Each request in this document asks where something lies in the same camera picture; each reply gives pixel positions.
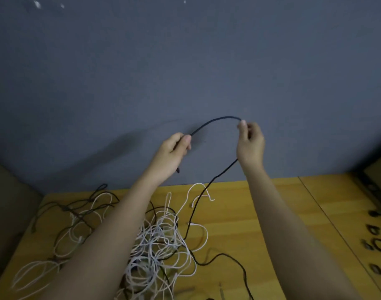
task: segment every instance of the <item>wooden table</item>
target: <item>wooden table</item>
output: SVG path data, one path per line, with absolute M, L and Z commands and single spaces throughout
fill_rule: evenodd
M 295 177 L 273 181 L 292 210 L 333 254 L 362 297 L 381 299 L 381 275 L 374 274 L 368 266 L 375 263 L 381 267 L 381 252 L 367 250 L 361 245 L 361 239 L 369 241 L 371 238 L 365 225 L 369 223 L 381 227 L 381 217 L 368 216 L 367 211 L 375 207 L 350 176 Z M 159 187 L 152 202 L 164 205 L 166 194 L 170 191 L 171 207 L 178 210 L 189 187 Z M 197 197 L 202 189 L 201 185 L 195 186 L 189 198 Z M 114 191 L 119 198 L 125 192 Z M 209 187 L 209 192 L 215 201 L 203 197 L 193 217 L 194 223 L 203 224 L 208 230 L 208 242 L 195 253 L 196 258 L 199 261 L 209 260 L 219 252 L 232 255 L 245 267 L 249 288 L 256 300 L 285 299 L 268 256 L 247 183 L 214 183 Z M 49 194 L 43 203 L 58 201 L 67 204 L 89 195 L 89 192 Z M 192 212 L 189 203 L 179 214 L 179 227 L 183 234 Z M 10 289 L 12 278 L 23 265 L 52 256 L 56 233 L 69 222 L 68 213 L 54 209 L 39 220 L 37 232 L 26 231 L 0 280 L 0 300 L 18 299 L 53 278 L 52 275 L 45 277 L 30 291 L 13 292 Z M 201 227 L 191 227 L 188 247 L 197 247 L 203 238 Z M 242 270 L 227 257 L 219 257 L 208 266 L 198 267 L 193 277 L 179 278 L 175 294 L 179 300 L 205 300 L 209 297 L 216 300 L 248 299 Z

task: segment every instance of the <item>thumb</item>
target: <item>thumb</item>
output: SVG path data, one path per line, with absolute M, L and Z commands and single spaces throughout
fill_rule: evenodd
M 174 154 L 177 154 L 179 156 L 185 155 L 185 152 L 190 144 L 191 139 L 192 137 L 190 135 L 183 136 L 182 139 L 179 141 L 177 147 L 175 148 Z
M 239 140 L 242 140 L 242 141 L 248 140 L 247 123 L 245 120 L 242 120 L 239 122 L 238 129 L 239 129 Z

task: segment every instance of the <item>bare skin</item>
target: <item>bare skin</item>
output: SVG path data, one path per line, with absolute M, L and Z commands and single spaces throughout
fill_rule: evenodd
M 241 121 L 238 128 L 238 159 L 286 298 L 360 299 L 342 270 L 288 208 L 265 173 L 264 137 L 258 125 Z M 190 141 L 189 135 L 177 133 L 163 142 L 149 167 L 78 249 L 41 300 L 113 299 L 150 198 L 175 172 L 190 149 Z

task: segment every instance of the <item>person's left arm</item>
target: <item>person's left arm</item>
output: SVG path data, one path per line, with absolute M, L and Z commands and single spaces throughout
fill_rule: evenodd
M 177 133 L 163 142 L 146 171 L 67 262 L 41 300 L 113 299 L 150 198 L 175 172 L 190 141 L 189 135 Z

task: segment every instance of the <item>white spot on wall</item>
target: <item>white spot on wall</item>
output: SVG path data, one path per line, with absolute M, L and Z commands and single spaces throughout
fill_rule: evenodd
M 34 4 L 35 4 L 36 8 L 38 8 L 38 9 L 42 8 L 42 5 L 40 5 L 40 3 L 37 0 L 34 0 Z

